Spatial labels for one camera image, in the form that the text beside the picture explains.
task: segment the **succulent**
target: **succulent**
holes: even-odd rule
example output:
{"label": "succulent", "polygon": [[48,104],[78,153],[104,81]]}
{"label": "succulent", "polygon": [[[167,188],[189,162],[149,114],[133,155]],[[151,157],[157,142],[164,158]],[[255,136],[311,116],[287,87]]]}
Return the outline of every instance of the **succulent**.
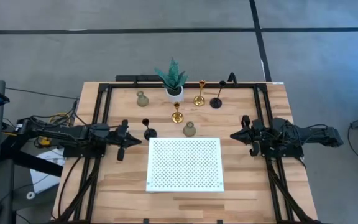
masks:
{"label": "succulent", "polygon": [[174,59],[171,59],[168,74],[161,72],[161,70],[157,68],[154,70],[161,77],[164,87],[168,90],[177,91],[186,83],[187,75],[184,75],[185,71],[179,74],[178,64]]}

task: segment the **black candlestick holder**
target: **black candlestick holder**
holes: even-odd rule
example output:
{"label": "black candlestick holder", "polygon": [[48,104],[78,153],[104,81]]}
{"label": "black candlestick holder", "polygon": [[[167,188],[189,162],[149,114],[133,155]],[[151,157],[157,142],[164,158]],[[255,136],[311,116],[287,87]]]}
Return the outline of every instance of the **black candlestick holder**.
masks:
{"label": "black candlestick holder", "polygon": [[219,82],[219,85],[221,86],[221,88],[219,89],[218,96],[212,98],[211,101],[209,101],[209,105],[211,105],[211,107],[215,109],[218,109],[222,106],[222,100],[219,99],[219,95],[221,94],[222,88],[226,85],[226,82],[222,80]]}
{"label": "black candlestick holder", "polygon": [[156,130],[149,128],[149,119],[145,118],[142,121],[143,125],[147,127],[147,130],[144,131],[144,138],[146,140],[149,140],[150,138],[155,138],[157,137],[157,132]]}

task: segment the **perforated board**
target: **perforated board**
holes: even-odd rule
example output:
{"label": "perforated board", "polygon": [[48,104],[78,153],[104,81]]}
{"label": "perforated board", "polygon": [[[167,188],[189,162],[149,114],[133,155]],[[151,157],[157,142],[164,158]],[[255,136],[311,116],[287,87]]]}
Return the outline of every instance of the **perforated board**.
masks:
{"label": "perforated board", "polygon": [[148,192],[223,192],[219,138],[150,138]]}

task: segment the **wooden tabletop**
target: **wooden tabletop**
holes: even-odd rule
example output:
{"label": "wooden tabletop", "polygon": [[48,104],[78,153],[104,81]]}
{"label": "wooden tabletop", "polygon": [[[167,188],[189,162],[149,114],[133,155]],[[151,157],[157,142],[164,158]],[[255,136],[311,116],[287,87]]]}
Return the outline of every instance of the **wooden tabletop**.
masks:
{"label": "wooden tabletop", "polygon": [[[84,83],[78,116],[91,123],[98,82]],[[267,83],[270,104],[274,117],[292,121],[291,110],[284,85]],[[150,100],[148,106],[137,106],[136,93],[143,91]],[[111,97],[108,124],[118,125],[128,119],[129,132],[142,140],[142,144],[127,149],[123,162],[118,162],[117,146],[109,146],[101,161],[98,186],[94,200],[93,223],[142,223],[149,218],[151,223],[275,223],[272,197],[265,160],[262,156],[251,157],[249,146],[229,137],[241,129],[243,115],[257,119],[254,94],[251,89],[227,88],[221,92],[223,105],[220,109],[209,106],[211,98],[218,89],[204,89],[206,104],[197,107],[193,98],[199,89],[185,90],[185,102],[179,111],[184,115],[184,122],[175,124],[171,115],[175,112],[168,102],[163,88],[121,88],[114,89]],[[260,93],[262,108],[264,102]],[[145,126],[142,120],[150,120],[150,128],[158,132],[158,137],[185,137],[182,129],[187,121],[193,121],[197,129],[195,137],[219,137],[221,139],[224,192],[221,193],[147,193],[145,191],[147,176],[148,141],[144,139]],[[67,159],[62,183],[75,158]],[[62,210],[66,208],[78,191],[84,159],[81,159],[68,179],[62,198]],[[305,168],[297,160],[283,158],[288,188],[300,207],[311,218],[317,218],[311,196]],[[285,207],[283,197],[279,194],[283,218]],[[81,217],[85,217],[88,195],[82,204]],[[53,214],[57,216],[58,197]]]}

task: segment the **concrete floor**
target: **concrete floor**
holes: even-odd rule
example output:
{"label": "concrete floor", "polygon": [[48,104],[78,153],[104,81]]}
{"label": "concrete floor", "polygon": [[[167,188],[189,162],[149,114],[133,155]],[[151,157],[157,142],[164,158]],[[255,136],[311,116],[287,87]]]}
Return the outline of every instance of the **concrete floor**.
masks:
{"label": "concrete floor", "polygon": [[[266,27],[358,27],[358,2],[256,0]],[[247,0],[0,0],[0,30],[253,27]],[[319,219],[358,223],[358,157],[346,141],[358,119],[358,32],[264,33],[270,73],[285,82],[295,123],[336,127],[345,145],[305,147],[307,173]],[[85,81],[153,74],[174,57],[190,80],[263,81],[255,34],[0,35],[0,79],[7,86],[79,96]],[[6,118],[68,111],[72,100],[7,90]],[[351,133],[358,151],[358,131]],[[31,147],[28,151],[40,153]],[[15,186],[30,182],[16,171]],[[17,209],[28,202],[23,189]],[[56,189],[19,213],[31,222],[50,218]]]}

